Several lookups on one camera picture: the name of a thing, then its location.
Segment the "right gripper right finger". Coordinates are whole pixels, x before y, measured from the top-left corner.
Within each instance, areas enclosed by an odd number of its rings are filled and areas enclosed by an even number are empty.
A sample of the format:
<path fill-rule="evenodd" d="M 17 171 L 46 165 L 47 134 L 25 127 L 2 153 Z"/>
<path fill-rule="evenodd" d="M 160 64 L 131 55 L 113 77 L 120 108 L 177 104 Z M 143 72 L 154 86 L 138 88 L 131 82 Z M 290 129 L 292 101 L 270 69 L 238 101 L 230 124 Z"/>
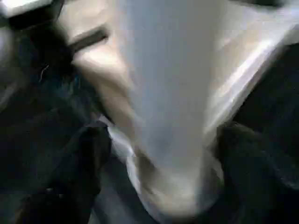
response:
<path fill-rule="evenodd" d="M 299 222 L 299 162 L 265 135 L 232 122 L 218 130 L 222 165 L 245 224 Z"/>

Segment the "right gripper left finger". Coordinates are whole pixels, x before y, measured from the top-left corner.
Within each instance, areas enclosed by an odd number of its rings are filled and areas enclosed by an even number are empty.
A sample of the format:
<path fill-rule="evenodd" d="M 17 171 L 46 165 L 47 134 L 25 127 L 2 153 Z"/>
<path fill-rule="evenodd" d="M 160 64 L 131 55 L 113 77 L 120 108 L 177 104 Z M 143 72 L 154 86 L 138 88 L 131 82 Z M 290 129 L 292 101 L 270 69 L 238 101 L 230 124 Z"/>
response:
<path fill-rule="evenodd" d="M 62 157 L 44 187 L 29 195 L 16 224 L 86 224 L 101 191 L 100 170 L 111 154 L 107 126 L 87 126 L 79 132 L 75 149 Z"/>

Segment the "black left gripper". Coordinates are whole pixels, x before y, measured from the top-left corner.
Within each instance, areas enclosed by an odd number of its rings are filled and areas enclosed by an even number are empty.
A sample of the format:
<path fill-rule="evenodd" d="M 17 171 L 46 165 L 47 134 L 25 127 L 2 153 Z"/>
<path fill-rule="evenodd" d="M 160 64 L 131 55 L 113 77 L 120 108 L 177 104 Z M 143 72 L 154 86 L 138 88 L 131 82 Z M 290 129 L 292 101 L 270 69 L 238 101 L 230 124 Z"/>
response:
<path fill-rule="evenodd" d="M 15 92 L 28 82 L 41 82 L 48 65 L 60 71 L 50 73 L 58 83 L 75 79 L 71 67 L 75 53 L 109 37 L 104 26 L 82 33 L 73 43 L 56 25 L 53 15 L 25 13 L 0 15 L 0 92 Z"/>

